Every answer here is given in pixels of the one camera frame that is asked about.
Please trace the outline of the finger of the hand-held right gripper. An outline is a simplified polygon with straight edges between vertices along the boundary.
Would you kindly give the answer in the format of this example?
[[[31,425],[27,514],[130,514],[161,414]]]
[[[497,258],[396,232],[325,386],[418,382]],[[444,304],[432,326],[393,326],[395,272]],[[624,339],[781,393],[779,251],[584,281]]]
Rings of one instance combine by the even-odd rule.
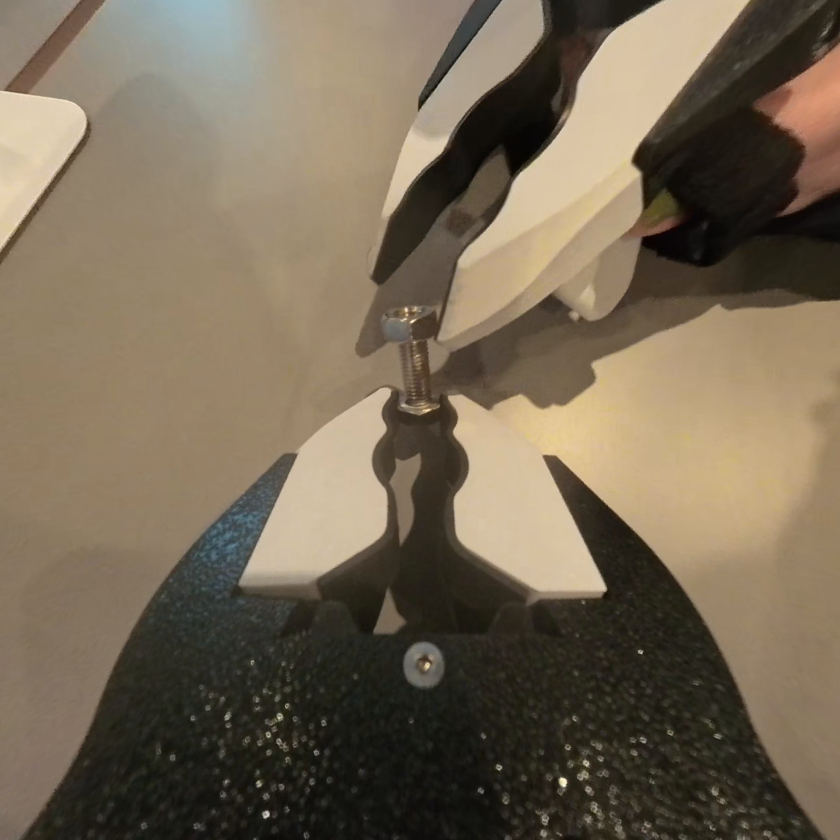
[[[474,2],[418,99],[371,251],[386,283],[498,148],[513,169],[550,135],[550,8]]]
[[[616,307],[640,249],[625,238],[644,210],[634,155],[746,5],[660,2],[606,37],[565,124],[458,259],[440,344],[481,340],[550,296],[587,321]]]

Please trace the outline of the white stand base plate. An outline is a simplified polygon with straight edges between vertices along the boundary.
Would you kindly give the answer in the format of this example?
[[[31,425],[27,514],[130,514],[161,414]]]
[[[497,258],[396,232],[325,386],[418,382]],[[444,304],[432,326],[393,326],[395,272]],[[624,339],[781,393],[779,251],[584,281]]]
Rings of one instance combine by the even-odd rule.
[[[88,133],[75,102],[1,92],[1,250],[5,251]]]

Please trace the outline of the steel hex bolt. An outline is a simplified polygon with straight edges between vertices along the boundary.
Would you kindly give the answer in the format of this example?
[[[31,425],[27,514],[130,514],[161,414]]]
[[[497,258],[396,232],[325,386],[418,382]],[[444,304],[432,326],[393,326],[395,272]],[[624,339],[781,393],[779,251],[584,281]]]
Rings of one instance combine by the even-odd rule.
[[[414,417],[435,415],[440,400],[432,385],[428,339],[411,339],[396,343],[395,347],[402,373],[402,390],[398,398],[400,411]]]

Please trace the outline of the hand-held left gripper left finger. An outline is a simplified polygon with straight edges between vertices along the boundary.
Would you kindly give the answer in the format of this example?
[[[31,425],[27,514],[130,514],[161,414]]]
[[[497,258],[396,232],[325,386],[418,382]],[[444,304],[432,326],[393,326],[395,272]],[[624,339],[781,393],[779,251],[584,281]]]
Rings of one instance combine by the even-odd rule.
[[[390,485],[396,390],[381,387],[299,448],[238,587],[249,595],[344,604],[375,627],[396,575]]]

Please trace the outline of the steel bolt with nut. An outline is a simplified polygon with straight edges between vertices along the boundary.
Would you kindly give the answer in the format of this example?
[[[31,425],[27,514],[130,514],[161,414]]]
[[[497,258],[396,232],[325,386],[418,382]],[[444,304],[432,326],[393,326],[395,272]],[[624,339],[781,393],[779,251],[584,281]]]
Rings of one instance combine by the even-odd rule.
[[[436,338],[438,316],[428,305],[401,306],[381,317],[382,334],[388,343],[425,342]]]

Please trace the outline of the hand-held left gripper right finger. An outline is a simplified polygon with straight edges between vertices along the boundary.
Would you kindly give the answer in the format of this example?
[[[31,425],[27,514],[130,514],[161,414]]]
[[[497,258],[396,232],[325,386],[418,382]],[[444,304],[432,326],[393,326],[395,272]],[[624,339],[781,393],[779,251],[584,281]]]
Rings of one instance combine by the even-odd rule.
[[[600,599],[606,583],[539,448],[464,395],[443,399],[440,573],[457,632]]]

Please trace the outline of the person's right hand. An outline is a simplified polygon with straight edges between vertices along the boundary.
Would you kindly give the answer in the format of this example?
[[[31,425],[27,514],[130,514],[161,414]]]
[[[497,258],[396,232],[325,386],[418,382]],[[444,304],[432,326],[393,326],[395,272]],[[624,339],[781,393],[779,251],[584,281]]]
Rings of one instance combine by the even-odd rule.
[[[799,212],[839,188],[839,47],[756,103],[804,146],[797,196],[783,215]]]

